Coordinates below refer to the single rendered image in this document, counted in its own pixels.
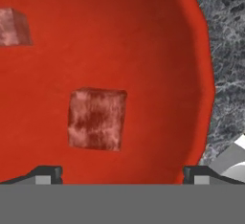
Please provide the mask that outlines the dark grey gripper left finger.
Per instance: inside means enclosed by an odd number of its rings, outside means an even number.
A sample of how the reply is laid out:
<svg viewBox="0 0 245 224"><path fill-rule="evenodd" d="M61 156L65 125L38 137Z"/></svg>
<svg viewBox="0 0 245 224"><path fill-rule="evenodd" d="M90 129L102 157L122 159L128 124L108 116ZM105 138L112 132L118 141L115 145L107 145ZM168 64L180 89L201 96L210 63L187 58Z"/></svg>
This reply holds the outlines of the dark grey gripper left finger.
<svg viewBox="0 0 245 224"><path fill-rule="evenodd" d="M38 166L25 175L0 182L0 185L59 185L63 183L62 173L62 166Z"/></svg>

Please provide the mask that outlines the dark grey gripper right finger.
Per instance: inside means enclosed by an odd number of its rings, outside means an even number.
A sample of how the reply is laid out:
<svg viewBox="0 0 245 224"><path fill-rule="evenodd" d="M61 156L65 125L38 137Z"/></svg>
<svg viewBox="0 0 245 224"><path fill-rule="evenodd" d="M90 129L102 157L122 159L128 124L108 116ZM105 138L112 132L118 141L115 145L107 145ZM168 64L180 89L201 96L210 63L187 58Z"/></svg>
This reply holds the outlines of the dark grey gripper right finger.
<svg viewBox="0 0 245 224"><path fill-rule="evenodd" d="M187 185L244 185L244 182L221 176L208 166L184 166L183 184Z"/></svg>

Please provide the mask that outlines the red bowl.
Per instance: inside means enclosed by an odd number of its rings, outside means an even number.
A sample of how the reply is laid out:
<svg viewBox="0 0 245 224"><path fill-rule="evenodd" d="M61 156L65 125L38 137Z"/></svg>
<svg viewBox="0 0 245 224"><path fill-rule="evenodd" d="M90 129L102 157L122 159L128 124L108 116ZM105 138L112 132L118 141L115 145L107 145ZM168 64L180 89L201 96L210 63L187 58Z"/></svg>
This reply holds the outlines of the red bowl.
<svg viewBox="0 0 245 224"><path fill-rule="evenodd" d="M207 138L214 84L195 0L0 0L24 12L33 42L0 48L0 181L60 165L66 183L182 179ZM67 142L69 97L81 87L127 94L122 148Z"/></svg>

